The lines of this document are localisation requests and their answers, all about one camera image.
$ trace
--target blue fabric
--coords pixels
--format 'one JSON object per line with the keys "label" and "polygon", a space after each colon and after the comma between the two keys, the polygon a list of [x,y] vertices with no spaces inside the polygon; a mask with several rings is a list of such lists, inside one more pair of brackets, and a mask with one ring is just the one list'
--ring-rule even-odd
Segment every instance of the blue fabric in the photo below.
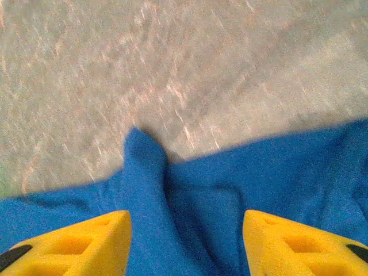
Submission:
{"label": "blue fabric", "polygon": [[131,212],[127,275],[248,275],[244,211],[258,209],[368,244],[368,120],[168,164],[126,138],[107,181],[0,202],[0,251],[114,210]]}

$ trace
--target black rubber tip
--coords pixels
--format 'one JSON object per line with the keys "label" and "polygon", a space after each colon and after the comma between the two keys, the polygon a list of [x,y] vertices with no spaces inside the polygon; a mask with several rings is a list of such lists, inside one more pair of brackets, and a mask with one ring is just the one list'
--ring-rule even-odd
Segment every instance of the black rubber tip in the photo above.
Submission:
{"label": "black rubber tip", "polygon": [[353,252],[356,256],[358,256],[359,258],[361,258],[368,264],[368,250],[367,249],[360,247],[360,246],[356,246],[354,244],[347,244],[346,247],[349,248],[351,252]]}
{"label": "black rubber tip", "polygon": [[26,244],[24,246],[13,248],[1,254],[0,255],[0,273],[31,249],[32,249],[32,246]]}

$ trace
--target blue cloth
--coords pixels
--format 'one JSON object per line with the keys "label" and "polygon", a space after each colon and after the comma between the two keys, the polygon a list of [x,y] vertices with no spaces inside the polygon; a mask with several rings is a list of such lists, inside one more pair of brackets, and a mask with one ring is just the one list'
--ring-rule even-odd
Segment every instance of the blue cloth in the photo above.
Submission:
{"label": "blue cloth", "polygon": [[107,181],[0,202],[0,251],[129,210],[127,275],[249,275],[244,211],[258,209],[368,243],[368,120],[168,164],[133,129]]}

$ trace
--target gray ground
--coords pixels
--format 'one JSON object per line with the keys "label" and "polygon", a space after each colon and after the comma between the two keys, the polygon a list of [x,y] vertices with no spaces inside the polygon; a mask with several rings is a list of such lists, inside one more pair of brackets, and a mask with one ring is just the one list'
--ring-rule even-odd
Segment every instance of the gray ground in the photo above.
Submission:
{"label": "gray ground", "polygon": [[0,196],[368,115],[368,0],[0,3]]}

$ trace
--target yellow object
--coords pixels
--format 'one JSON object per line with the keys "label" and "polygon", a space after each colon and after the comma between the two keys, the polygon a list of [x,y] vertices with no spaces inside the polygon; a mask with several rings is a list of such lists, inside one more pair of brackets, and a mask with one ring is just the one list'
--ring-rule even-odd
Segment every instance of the yellow object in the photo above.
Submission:
{"label": "yellow object", "polygon": [[364,244],[282,217],[246,211],[243,238],[252,276],[368,276],[347,247],[367,253]]}
{"label": "yellow object", "polygon": [[105,214],[18,243],[32,249],[0,276],[122,276],[131,238],[129,212]]}

